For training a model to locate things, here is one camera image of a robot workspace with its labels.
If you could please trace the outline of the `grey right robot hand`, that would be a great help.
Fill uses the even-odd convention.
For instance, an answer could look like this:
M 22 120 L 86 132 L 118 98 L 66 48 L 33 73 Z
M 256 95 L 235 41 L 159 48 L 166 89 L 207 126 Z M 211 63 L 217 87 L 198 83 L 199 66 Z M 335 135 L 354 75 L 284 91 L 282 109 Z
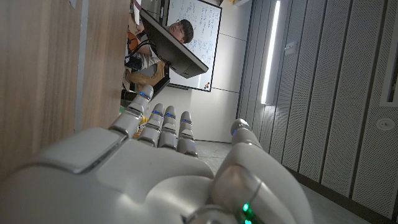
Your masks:
M 144 112 L 138 93 L 107 129 L 90 128 L 23 163 L 1 183 L 2 223 L 312 223 L 295 177 L 243 119 L 213 172 L 199 160 L 192 119 L 172 106 Z

